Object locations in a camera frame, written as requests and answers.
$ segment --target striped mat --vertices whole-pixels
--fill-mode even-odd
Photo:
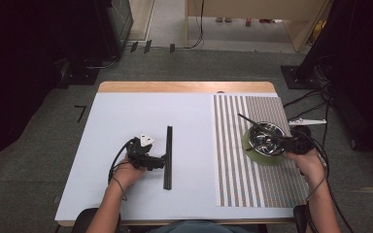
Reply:
[[[251,124],[269,121],[286,135],[289,127],[279,97],[214,95],[217,205],[224,207],[293,208],[304,204],[308,186],[293,161],[259,165],[244,153],[241,137]]]

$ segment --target hand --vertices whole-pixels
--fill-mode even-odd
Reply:
[[[129,163],[128,158],[125,157],[124,160],[119,163],[114,173],[114,178],[122,185],[123,191],[126,191],[144,175],[146,170],[146,168],[134,168],[134,166]]]
[[[310,187],[315,187],[324,178],[325,169],[319,159],[317,150],[312,149],[305,154],[286,152],[285,156],[295,161]]]

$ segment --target floor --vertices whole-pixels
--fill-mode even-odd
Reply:
[[[152,47],[185,46],[185,0],[131,0],[130,4],[134,26],[128,43],[138,41],[143,45],[152,40]],[[188,23],[188,46],[191,47],[199,38],[200,18],[190,17]],[[284,25],[278,19],[275,23],[260,23],[254,18],[252,25],[246,26],[244,18],[215,22],[213,17],[203,17],[202,28],[203,42],[196,47],[199,50],[295,53]],[[301,53],[308,53],[309,48],[306,45]]]

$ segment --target table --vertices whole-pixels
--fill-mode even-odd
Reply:
[[[188,18],[201,16],[203,0],[186,0],[185,46],[188,47]],[[300,51],[327,11],[330,0],[206,0],[204,17],[283,19],[295,51]]]
[[[115,155],[137,133],[155,138],[150,155],[163,155],[166,126],[171,125],[173,189],[162,188],[163,170],[147,172],[126,193],[128,201],[121,207],[123,225],[160,225],[179,219],[213,219],[225,224],[291,222],[292,208],[216,205],[213,138],[203,136],[212,134],[211,116],[202,111],[211,107],[202,100],[220,91],[277,96],[274,86],[267,82],[102,83],[55,220],[72,226],[82,210],[99,206]]]

